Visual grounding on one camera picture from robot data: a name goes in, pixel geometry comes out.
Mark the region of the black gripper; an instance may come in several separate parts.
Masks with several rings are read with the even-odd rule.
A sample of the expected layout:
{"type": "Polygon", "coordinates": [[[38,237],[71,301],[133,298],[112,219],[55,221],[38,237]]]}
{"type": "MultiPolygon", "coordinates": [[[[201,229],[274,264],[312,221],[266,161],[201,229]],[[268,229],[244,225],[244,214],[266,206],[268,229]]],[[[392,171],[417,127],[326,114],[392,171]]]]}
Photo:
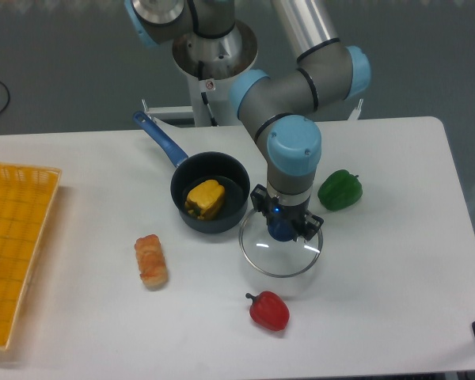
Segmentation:
{"type": "Polygon", "coordinates": [[[270,184],[257,184],[250,192],[253,210],[266,218],[267,231],[277,241],[310,241],[324,219],[308,210],[310,190],[295,195],[277,192],[270,184]]]}

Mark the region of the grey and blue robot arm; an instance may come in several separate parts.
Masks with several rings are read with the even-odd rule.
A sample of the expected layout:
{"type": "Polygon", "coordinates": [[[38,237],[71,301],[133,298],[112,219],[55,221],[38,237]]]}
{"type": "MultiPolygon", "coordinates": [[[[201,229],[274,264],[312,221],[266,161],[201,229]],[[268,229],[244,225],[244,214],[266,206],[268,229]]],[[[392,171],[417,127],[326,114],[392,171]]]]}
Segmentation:
{"type": "Polygon", "coordinates": [[[240,122],[268,165],[253,206],[277,241],[311,239],[321,219],[308,211],[321,158],[321,133],[309,119],[320,107],[354,97],[371,80],[366,55],[346,47],[323,1],[275,1],[296,57],[294,72],[271,78],[254,68],[257,39],[232,1],[127,1],[139,39],[172,44],[188,82],[198,126],[240,122]]]}

